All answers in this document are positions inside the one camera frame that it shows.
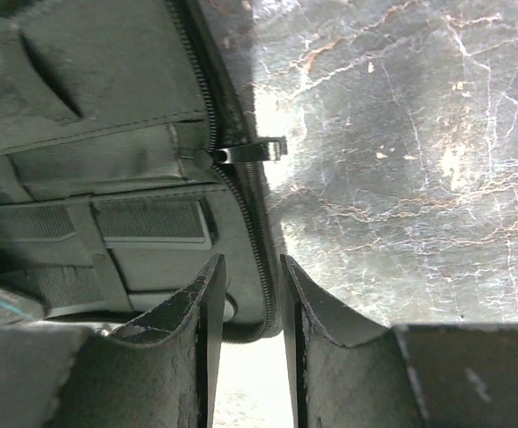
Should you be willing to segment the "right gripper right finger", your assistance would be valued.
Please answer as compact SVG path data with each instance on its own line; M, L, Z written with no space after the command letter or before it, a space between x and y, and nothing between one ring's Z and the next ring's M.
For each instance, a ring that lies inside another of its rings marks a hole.
M280 258L284 344L297 427L421 427L395 333Z

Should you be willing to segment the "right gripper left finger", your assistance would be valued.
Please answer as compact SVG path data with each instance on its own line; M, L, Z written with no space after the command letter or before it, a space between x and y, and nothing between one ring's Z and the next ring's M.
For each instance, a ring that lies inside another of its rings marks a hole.
M60 427L210 427L218 380L226 261L107 336L86 338L63 385Z

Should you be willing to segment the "long black toothed comb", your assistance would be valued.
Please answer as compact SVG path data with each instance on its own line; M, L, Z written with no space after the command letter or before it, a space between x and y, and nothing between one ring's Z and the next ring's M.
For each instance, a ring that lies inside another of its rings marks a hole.
M92 267L18 269L0 274L0 281L41 299L51 317L133 311L118 270L108 262Z

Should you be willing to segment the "black zip tool case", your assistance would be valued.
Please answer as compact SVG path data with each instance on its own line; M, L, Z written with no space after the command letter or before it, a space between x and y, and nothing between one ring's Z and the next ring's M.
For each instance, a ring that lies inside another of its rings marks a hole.
M226 258L223 336L282 328L264 169L287 152L256 137L196 1L0 1L0 274L111 263L133 311ZM110 249L95 204L198 200L207 251Z

